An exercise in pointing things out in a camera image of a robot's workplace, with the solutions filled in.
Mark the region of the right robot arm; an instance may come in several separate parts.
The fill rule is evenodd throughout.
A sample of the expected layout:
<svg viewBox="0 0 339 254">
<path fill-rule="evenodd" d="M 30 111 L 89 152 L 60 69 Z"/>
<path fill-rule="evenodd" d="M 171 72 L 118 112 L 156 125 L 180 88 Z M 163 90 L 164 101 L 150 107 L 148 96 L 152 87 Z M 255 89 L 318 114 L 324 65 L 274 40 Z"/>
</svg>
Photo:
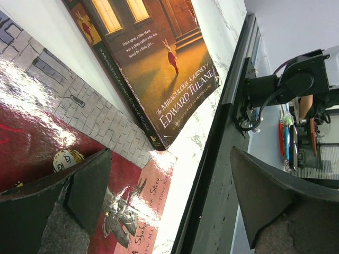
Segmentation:
<svg viewBox="0 0 339 254">
<path fill-rule="evenodd" d="M 259 126 L 257 118 L 250 127 L 243 123 L 251 120 L 251 110 L 286 104 L 300 100 L 301 118 L 310 119 L 338 105 L 338 47 L 318 49 L 299 55 L 283 64 L 284 72 L 256 77 L 250 57 L 246 58 L 239 78 L 232 115 L 240 133 Z"/>
</svg>

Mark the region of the pink red Shakespeare story book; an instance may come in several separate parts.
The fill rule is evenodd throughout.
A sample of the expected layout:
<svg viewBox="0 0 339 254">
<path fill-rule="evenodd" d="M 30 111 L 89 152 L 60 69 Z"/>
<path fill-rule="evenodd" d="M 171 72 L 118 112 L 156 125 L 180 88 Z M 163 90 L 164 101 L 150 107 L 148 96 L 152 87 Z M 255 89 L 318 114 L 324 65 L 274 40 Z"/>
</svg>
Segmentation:
<svg viewBox="0 0 339 254">
<path fill-rule="evenodd" d="M 176 158 L 2 13 L 1 193 L 104 149 L 112 166 L 87 253 L 170 253 L 157 235 Z"/>
</svg>

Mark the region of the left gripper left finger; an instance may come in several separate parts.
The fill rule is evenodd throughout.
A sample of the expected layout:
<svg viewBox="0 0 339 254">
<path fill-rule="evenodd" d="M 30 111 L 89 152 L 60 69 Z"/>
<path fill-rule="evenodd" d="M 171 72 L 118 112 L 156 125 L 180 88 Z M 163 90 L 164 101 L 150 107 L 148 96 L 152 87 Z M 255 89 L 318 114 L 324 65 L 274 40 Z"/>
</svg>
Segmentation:
<svg viewBox="0 0 339 254">
<path fill-rule="evenodd" d="M 87 253 L 112 166 L 104 149 L 1 193 L 1 253 Z"/>
</svg>

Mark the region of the Edward Tulane book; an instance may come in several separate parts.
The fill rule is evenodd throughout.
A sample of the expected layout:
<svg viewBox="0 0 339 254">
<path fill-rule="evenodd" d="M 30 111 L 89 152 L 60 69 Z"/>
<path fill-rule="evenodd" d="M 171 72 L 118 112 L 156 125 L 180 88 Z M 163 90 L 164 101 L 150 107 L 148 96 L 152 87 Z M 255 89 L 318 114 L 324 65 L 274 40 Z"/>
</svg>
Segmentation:
<svg viewBox="0 0 339 254">
<path fill-rule="evenodd" d="M 218 88 L 191 1 L 65 1 L 154 149 Z"/>
</svg>

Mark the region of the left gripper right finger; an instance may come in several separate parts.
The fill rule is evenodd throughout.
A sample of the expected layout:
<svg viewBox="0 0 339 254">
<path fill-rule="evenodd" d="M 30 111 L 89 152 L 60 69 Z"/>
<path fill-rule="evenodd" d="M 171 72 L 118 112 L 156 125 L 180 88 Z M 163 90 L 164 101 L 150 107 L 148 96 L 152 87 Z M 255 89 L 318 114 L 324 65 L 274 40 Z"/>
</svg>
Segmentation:
<svg viewBox="0 0 339 254">
<path fill-rule="evenodd" d="M 264 163 L 237 147 L 231 170 L 255 253 L 338 253 L 338 191 Z"/>
</svg>

